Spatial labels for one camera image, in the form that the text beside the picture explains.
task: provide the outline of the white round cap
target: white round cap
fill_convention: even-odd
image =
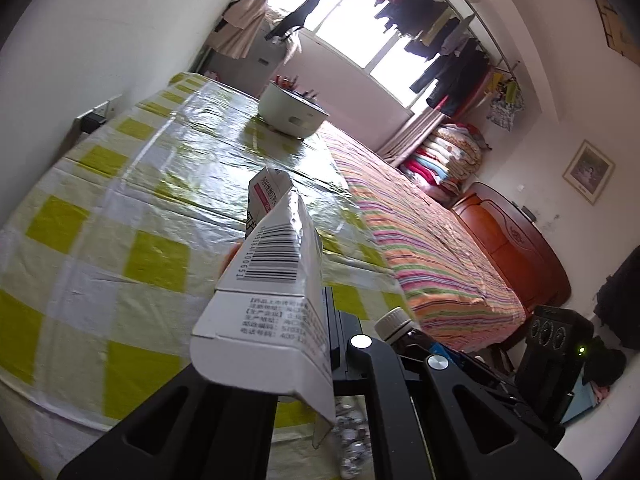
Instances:
[[[374,328],[380,339],[386,343],[393,343],[404,334],[416,328],[409,315],[399,306],[387,312],[375,324]]]

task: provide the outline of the wooden headboard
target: wooden headboard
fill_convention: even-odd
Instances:
[[[553,249],[500,193],[475,182],[451,209],[528,312],[569,299],[571,285]]]

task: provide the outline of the striped bedsheet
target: striped bedsheet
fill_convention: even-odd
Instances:
[[[451,212],[331,124],[320,133],[426,332],[472,351],[524,322],[515,293]]]

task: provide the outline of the plastic tablecloth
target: plastic tablecloth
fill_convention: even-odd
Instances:
[[[0,232],[0,416],[44,478],[188,364],[265,166],[303,196],[337,308],[372,333],[405,305],[322,138],[272,132],[256,113],[254,99],[178,74],[67,153]],[[270,478],[338,475],[311,449],[312,421],[299,402],[278,406]]]

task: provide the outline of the rice cooker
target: rice cooker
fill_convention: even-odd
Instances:
[[[273,82],[258,102],[258,113],[269,126],[299,139],[313,135],[329,117],[321,107]]]

